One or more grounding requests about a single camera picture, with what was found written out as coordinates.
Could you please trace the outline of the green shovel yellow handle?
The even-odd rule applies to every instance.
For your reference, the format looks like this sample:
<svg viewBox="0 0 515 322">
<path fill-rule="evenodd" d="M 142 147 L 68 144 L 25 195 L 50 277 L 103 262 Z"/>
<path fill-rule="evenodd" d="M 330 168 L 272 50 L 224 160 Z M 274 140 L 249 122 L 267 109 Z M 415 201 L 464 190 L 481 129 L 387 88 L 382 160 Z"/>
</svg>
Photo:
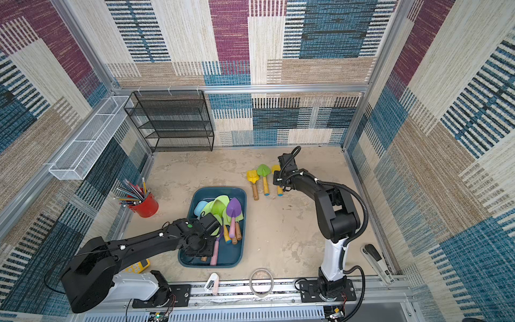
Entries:
<svg viewBox="0 0 515 322">
<path fill-rule="evenodd" d="M 261 164 L 257 168 L 257 174 L 262 178 L 263 180 L 263 187 L 264 187 L 264 195 L 268 196 L 270 194 L 269 184 L 268 184 L 268 175 L 271 173 L 271 169 L 269 166 L 265 164 Z"/>
</svg>

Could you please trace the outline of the yellow shovel wooden handle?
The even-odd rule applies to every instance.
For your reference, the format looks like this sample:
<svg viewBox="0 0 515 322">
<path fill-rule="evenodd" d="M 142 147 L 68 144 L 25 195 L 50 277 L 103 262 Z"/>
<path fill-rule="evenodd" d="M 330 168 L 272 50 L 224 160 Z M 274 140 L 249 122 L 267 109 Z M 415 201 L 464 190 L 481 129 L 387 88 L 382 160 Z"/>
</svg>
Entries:
<svg viewBox="0 0 515 322">
<path fill-rule="evenodd" d="M 256 170 L 249 170 L 247 172 L 247 180 L 252 185 L 253 199 L 255 201 L 258 201 L 259 200 L 259 194 L 258 194 L 257 182 L 260 180 L 260 176 L 257 174 L 257 171 Z"/>
</svg>

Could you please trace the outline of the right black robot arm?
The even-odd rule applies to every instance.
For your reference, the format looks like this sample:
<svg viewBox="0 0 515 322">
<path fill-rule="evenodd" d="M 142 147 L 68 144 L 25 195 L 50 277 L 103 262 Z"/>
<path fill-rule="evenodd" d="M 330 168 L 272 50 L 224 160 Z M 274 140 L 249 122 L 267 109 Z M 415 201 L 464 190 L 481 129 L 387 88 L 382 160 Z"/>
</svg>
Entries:
<svg viewBox="0 0 515 322">
<path fill-rule="evenodd" d="M 274 170 L 273 185 L 286 191 L 300 191 L 315 202 L 319 231 L 326 239 L 322 265 L 319 267 L 314 295 L 323 301 L 339 298 L 356 300 L 354 286 L 348 276 L 358 267 L 347 269 L 345 263 L 349 245 L 367 229 L 369 211 L 363 199 L 353 189 L 336 182 L 322 181 L 296 165 L 301 151 L 278 157 L 279 170 Z"/>
</svg>

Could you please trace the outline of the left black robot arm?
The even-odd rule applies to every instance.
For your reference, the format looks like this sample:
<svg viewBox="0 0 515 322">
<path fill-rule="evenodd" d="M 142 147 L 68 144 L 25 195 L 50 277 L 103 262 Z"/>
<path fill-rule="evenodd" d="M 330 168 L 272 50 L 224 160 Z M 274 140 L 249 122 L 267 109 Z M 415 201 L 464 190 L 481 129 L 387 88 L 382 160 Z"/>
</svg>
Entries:
<svg viewBox="0 0 515 322">
<path fill-rule="evenodd" d="M 84 313 L 102 302 L 134 300 L 152 307 L 170 305 L 173 294 L 164 276 L 153 270 L 131 276 L 124 270 L 161 253 L 183 249 L 194 257 L 213 255 L 221 227 L 207 214 L 198 219 L 177 219 L 156 231 L 123 240 L 89 240 L 60 273 L 60 281 L 73 313 Z"/>
</svg>

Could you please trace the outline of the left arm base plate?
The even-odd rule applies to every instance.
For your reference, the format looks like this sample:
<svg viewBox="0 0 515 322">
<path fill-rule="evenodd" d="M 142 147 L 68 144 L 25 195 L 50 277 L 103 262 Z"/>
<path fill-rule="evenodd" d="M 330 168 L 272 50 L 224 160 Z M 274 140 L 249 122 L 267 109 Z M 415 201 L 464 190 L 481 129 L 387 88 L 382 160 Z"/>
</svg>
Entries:
<svg viewBox="0 0 515 322">
<path fill-rule="evenodd" d="M 160 287 L 155 295 L 143 301 L 135 299 L 133 309 L 187 307 L 190 299 L 191 284 L 177 284 Z"/>
</svg>

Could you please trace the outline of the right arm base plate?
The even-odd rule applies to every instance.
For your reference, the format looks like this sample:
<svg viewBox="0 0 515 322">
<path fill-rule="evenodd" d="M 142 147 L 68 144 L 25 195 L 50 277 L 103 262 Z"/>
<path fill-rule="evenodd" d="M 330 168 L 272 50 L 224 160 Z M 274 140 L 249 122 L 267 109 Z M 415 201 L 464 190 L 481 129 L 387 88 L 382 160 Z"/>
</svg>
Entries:
<svg viewBox="0 0 515 322">
<path fill-rule="evenodd" d="M 325 282 L 323 279 L 299 279 L 295 288 L 303 303 L 356 301 L 358 298 L 350 279 Z"/>
</svg>

